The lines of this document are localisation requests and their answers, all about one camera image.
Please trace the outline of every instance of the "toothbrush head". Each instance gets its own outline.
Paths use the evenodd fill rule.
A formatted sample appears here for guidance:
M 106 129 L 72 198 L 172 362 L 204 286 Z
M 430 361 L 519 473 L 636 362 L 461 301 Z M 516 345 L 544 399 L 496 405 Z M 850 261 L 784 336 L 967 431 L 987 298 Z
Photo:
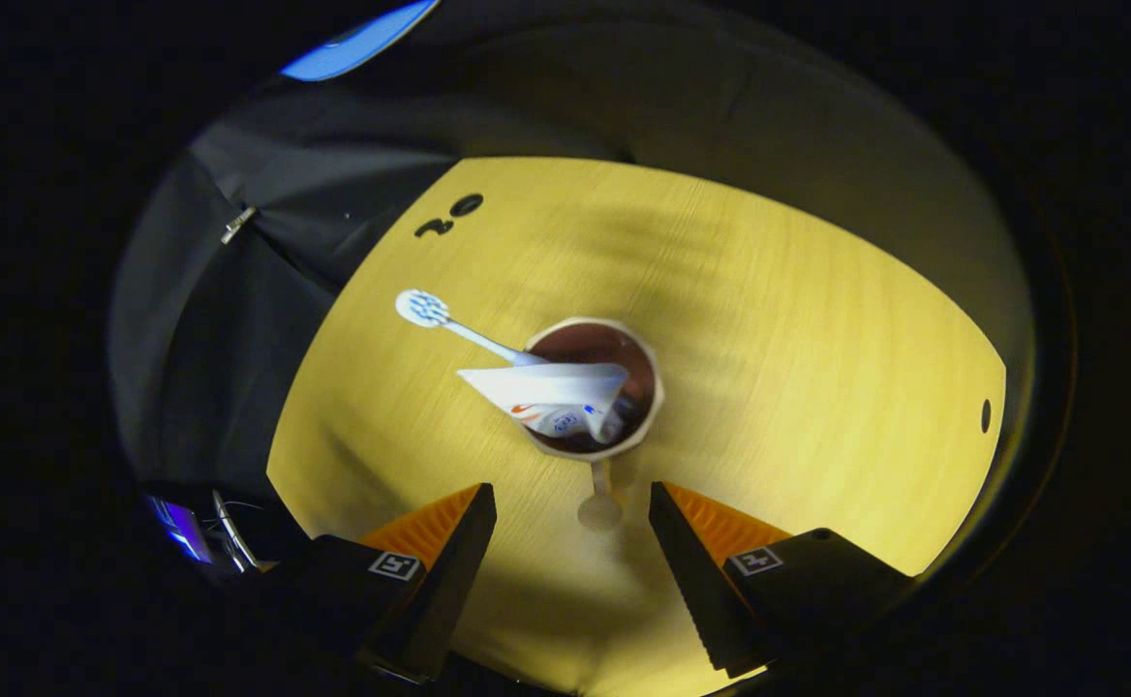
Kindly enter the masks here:
M 432 292 L 403 291 L 394 301 L 394 309 L 407 322 L 434 327 L 449 321 L 449 304 L 441 302 Z

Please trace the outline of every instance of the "cup rim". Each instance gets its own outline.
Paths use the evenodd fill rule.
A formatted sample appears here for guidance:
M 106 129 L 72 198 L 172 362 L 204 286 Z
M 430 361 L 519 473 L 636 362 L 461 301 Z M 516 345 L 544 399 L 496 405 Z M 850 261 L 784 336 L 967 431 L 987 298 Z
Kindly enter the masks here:
M 636 332 L 631 330 L 630 327 L 624 325 L 624 322 L 620 322 L 618 320 L 610 320 L 608 318 L 587 318 L 587 317 L 566 318 L 564 320 L 547 327 L 547 329 L 536 332 L 535 335 L 532 335 L 530 338 L 526 341 L 526 344 L 523 345 L 523 350 L 529 350 L 532 345 L 538 344 L 541 339 L 549 336 L 550 334 L 553 334 L 553 332 L 564 329 L 564 327 L 567 326 L 573 326 L 579 324 L 599 324 L 610 327 L 610 329 L 619 330 L 622 334 L 629 336 L 633 341 L 633 343 L 638 344 L 640 352 L 644 352 L 645 356 L 647 356 L 647 363 L 649 363 L 650 365 L 650 375 L 653 375 L 654 389 L 653 389 L 653 398 L 650 398 L 650 405 L 649 407 L 647 407 L 647 415 L 644 416 L 642 423 L 639 424 L 639 428 L 637 428 L 634 432 L 632 432 L 629 437 L 627 437 L 625 440 L 619 442 L 619 445 L 612 447 L 605 447 L 604 450 L 596 450 L 596 453 L 570 453 L 567 450 L 560 450 L 556 449 L 556 447 L 546 445 L 546 442 L 539 440 L 535 436 L 532 436 L 530 430 L 527 429 L 526 427 L 518 424 L 517 428 L 518 431 L 523 432 L 523 436 L 525 436 L 532 442 L 535 442 L 535 447 L 539 447 L 539 450 L 546 453 L 547 455 L 553 455 L 556 458 L 578 459 L 578 462 L 582 463 L 597 463 L 601 462 L 601 459 L 613 458 L 613 456 L 630 450 L 631 447 L 639 446 L 640 442 L 642 442 L 644 438 L 647 437 L 647 432 L 650 429 L 650 424 L 653 424 L 654 420 L 656 420 L 656 414 L 658 414 L 659 412 L 659 406 L 662 406 L 664 403 L 664 384 L 662 377 L 659 377 L 659 363 L 656 361 L 656 353 L 654 352 L 653 347 L 650 347 L 650 345 L 647 345 L 646 341 L 644 341 L 641 336 L 637 335 Z

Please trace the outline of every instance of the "cup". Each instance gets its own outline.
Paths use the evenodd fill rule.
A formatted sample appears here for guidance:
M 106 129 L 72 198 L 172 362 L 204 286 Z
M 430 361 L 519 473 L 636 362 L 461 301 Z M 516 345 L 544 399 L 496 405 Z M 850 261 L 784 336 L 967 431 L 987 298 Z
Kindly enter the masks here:
M 580 524 L 590 530 L 611 530 L 622 522 L 622 507 L 613 496 L 610 458 L 639 446 L 664 403 L 664 385 L 656 354 L 627 325 L 605 318 L 569 318 L 527 341 L 526 352 L 556 363 L 618 363 L 630 373 L 613 407 L 623 429 L 608 445 L 590 432 L 550 438 L 523 427 L 532 442 L 558 458 L 592 464 L 596 492 L 578 508 Z

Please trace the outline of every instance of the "blue light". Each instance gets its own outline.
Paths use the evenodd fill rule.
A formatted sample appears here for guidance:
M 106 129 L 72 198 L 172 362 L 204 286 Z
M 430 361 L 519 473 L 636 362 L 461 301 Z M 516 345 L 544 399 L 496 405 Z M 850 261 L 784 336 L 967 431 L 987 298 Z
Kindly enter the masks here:
M 428 14 L 437 1 L 420 0 L 418 3 L 411 3 L 406 8 L 377 17 L 339 43 L 326 43 L 299 61 L 292 62 L 283 68 L 282 75 L 305 83 L 318 83 L 347 74 L 411 31 L 411 27 Z

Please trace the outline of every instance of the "dark background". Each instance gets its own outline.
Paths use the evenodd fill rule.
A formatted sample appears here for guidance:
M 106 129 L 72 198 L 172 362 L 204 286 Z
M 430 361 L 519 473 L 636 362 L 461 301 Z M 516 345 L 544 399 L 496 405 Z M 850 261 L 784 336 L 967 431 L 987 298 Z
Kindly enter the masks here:
M 380 3 L 308 5 L 0 9 L 0 692 L 352 680 L 222 612 L 176 559 L 136 508 L 104 376 L 114 265 L 169 157 Z M 1059 239 L 1080 341 L 1064 449 L 1021 534 L 964 594 L 784 691 L 1131 692 L 1131 5 L 729 6 L 900 97 L 987 181 L 1011 172 L 1000 186 Z

